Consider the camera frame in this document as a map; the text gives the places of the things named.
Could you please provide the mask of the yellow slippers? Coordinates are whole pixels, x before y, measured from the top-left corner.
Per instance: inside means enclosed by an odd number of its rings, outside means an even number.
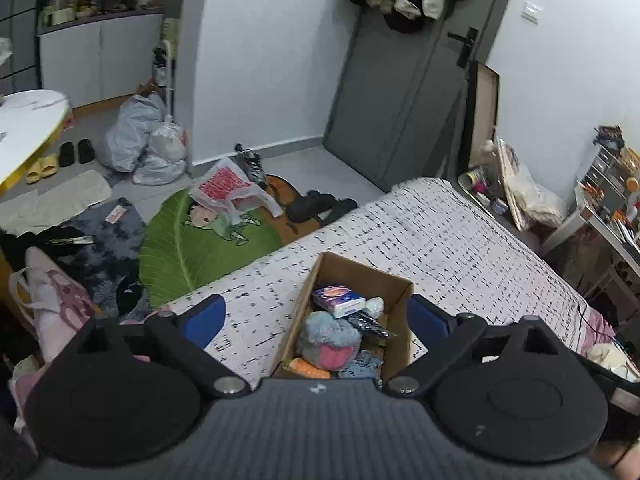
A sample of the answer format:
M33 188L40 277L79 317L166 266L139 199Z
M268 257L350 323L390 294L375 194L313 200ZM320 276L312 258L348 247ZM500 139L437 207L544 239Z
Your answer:
M54 176L58 172L58 155L49 154L36 160L32 166L26 170L25 182L32 185L42 179Z

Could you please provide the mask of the white black patterned bedspread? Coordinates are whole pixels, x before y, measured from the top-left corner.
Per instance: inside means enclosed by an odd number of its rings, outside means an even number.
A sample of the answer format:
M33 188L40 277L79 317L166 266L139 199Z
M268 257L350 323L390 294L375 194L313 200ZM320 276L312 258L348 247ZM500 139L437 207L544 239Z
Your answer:
M444 180L397 185L379 200L168 304L183 313L224 297L224 328L206 348L249 382L266 377L318 257L332 252L405 278L450 314L491 324L539 316L579 353L596 340L593 310L547 263Z

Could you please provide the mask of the grey pink plush toy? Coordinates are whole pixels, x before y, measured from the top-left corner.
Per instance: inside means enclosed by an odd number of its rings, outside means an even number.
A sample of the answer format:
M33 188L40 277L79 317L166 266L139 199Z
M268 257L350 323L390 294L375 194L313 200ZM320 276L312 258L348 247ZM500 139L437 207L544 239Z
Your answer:
M360 331L344 318L314 311L304 318L300 326L297 351L311 365L329 372L339 372L349 366L360 344Z

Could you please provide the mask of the beige tote bag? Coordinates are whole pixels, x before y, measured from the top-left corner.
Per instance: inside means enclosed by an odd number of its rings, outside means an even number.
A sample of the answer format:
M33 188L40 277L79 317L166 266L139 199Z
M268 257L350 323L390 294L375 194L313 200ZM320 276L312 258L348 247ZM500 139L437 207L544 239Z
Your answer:
M533 179L509 144L498 136L494 144L500 181L516 228L525 232L536 223L558 228L567 217L564 200Z

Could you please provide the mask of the pink bed sheet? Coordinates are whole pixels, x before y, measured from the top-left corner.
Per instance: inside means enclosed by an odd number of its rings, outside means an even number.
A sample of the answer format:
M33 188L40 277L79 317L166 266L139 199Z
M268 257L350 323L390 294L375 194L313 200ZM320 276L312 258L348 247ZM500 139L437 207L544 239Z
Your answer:
M588 308L584 314L582 329L585 331L585 335L578 350L582 356L588 356L590 349L596 344L612 344L615 341L613 327L605 321L600 313L591 308ZM48 367L48 364L40 366L34 356L29 356L14 366L12 377L8 381L8 388L17 411L24 410L29 393Z

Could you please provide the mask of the small blue plush creature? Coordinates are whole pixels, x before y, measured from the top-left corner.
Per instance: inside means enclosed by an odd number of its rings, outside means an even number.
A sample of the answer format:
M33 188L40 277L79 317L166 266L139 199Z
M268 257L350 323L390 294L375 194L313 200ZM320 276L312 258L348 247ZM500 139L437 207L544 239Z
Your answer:
M344 370L338 372L341 379L378 379L384 361L369 350L361 350Z

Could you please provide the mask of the dark grey door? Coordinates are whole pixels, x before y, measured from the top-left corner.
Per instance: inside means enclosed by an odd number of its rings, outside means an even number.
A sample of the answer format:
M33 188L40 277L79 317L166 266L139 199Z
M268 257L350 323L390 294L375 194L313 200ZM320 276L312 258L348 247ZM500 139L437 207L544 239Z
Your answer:
M509 0L464 0L414 34L381 14L358 18L324 146L387 191L440 165L444 128L462 107L471 68L486 62Z

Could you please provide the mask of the white soft packet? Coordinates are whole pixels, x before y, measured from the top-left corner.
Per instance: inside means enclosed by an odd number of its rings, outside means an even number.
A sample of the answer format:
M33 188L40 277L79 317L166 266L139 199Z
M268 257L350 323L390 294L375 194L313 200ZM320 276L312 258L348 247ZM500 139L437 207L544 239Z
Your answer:
M374 320L378 320L379 318L382 318L382 316L385 313L384 299L381 297L374 297L374 298L368 299L364 303L364 307L361 310L361 313L364 313L367 316L370 316L370 318L373 318Z

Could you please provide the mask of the black item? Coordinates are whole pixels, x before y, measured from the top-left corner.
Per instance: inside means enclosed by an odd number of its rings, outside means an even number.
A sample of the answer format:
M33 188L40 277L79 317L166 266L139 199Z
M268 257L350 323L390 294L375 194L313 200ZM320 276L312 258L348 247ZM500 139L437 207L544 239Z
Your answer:
M354 326L360 333L378 339L395 338L396 334L382 326L377 320L362 311L352 313L346 318L351 326Z

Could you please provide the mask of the white garbage bag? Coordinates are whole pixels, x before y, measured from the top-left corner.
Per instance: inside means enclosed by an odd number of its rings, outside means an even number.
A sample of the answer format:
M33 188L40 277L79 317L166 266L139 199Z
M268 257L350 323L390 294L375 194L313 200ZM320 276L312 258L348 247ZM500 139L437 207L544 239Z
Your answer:
M171 120L162 122L149 136L139 165L134 170L134 184L160 186L174 182L186 172L184 131Z

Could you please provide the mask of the burger plush toy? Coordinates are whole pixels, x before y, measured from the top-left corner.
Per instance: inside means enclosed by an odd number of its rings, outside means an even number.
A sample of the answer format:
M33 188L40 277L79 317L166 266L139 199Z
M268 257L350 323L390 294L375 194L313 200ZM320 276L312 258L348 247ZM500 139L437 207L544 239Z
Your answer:
M322 370L322 368L316 367L302 358L292 359L286 368L291 372L311 379L329 380L332 378L331 373L328 370Z

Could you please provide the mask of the blue planet tissue pack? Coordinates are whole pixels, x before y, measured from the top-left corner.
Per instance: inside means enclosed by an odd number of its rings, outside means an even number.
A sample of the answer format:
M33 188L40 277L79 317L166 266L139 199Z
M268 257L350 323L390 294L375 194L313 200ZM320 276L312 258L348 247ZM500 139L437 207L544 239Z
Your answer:
M317 288L312 292L311 300L334 318L347 318L366 306L366 298L344 285Z

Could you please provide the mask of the paper cup on floor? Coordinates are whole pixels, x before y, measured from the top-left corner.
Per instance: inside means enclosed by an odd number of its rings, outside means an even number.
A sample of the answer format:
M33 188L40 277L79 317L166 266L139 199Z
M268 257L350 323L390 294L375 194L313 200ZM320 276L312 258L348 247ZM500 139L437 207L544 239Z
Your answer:
M468 192L482 192L486 188L485 173L482 168L474 168L458 177L458 185Z

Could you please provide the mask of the black shoes by bed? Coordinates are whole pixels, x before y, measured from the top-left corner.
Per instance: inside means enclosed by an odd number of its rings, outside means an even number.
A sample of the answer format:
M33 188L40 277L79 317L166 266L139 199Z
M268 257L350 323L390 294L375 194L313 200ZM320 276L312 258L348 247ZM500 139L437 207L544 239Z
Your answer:
M288 220L294 223L304 223L317 219L322 226L327 226L349 214L358 207L356 200L345 198L337 200L332 194L309 191L299 196L285 208Z

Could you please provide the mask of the grey garbage bag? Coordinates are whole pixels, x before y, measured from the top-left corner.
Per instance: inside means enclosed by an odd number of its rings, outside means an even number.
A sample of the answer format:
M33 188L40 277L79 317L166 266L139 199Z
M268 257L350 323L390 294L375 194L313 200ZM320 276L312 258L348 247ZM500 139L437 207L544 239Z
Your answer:
M114 124L104 134L98 149L100 162L123 174L133 172L151 132L164 121L165 115L165 103L156 92L149 96L130 96L119 107Z

